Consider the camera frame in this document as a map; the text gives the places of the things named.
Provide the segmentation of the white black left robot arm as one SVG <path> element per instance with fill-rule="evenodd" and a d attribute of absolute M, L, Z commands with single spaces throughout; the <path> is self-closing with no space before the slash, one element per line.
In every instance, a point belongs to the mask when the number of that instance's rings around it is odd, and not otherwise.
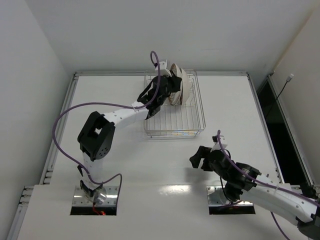
<path fill-rule="evenodd" d="M 154 77 L 131 108 L 120 108 L 108 113 L 92 112 L 81 129 L 77 141 L 82 151 L 87 173 L 82 173 L 81 189 L 93 199 L 103 187 L 101 181 L 103 158 L 111 150 L 114 133 L 135 122 L 155 116 L 170 95 L 181 91 L 183 77 L 172 74 L 162 75 L 160 83 Z"/>

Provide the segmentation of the sunburst plate dark rim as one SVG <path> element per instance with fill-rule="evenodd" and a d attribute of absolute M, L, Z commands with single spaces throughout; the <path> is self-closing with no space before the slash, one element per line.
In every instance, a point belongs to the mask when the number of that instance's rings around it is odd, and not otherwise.
<path fill-rule="evenodd" d="M 181 103 L 181 91 L 172 92 L 168 97 L 168 102 L 171 106 L 175 106 Z"/>

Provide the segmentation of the floral plate orange rim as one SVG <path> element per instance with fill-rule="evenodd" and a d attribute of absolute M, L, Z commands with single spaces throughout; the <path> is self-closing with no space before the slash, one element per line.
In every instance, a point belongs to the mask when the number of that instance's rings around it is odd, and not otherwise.
<path fill-rule="evenodd" d="M 170 67 L 170 73 L 171 73 L 171 78 L 172 79 L 180 79 L 182 80 L 183 78 L 183 74 L 181 69 L 179 68 L 179 66 L 176 63 L 173 63 Z"/>
<path fill-rule="evenodd" d="M 181 90 L 181 96 L 180 96 L 180 104 L 184 105 L 190 96 L 190 90 L 191 90 L 192 84 L 190 82 L 189 76 L 186 73 L 186 71 L 182 68 L 180 70 L 182 73 L 182 90 Z"/>

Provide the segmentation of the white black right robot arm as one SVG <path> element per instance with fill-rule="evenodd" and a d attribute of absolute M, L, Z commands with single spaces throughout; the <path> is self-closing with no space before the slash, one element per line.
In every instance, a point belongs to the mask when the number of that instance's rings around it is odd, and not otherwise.
<path fill-rule="evenodd" d="M 193 168 L 214 172 L 225 180 L 225 185 L 217 190 L 219 205 L 250 202 L 286 219 L 306 237 L 320 238 L 320 203 L 315 199 L 293 192 L 290 187 L 275 185 L 258 169 L 231 160 L 227 150 L 200 146 L 189 161 Z"/>

